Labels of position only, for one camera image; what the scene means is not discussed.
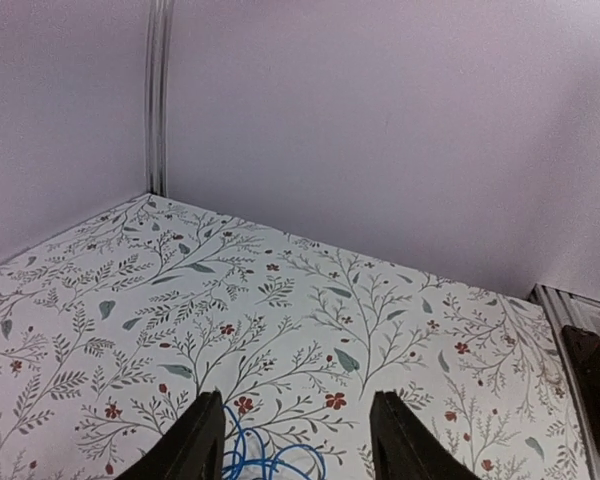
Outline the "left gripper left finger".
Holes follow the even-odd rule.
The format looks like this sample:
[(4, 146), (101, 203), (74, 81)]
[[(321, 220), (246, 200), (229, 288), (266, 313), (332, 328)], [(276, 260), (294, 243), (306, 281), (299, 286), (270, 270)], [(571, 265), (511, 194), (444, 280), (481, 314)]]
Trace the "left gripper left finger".
[(225, 414), (219, 391), (203, 392), (120, 480), (222, 478)]

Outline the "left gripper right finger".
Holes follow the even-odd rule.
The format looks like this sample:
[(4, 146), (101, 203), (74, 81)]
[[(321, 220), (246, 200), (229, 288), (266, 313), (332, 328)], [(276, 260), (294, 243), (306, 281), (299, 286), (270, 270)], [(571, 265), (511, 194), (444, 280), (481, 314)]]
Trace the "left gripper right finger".
[(395, 392), (377, 391), (369, 415), (375, 479), (478, 480)]

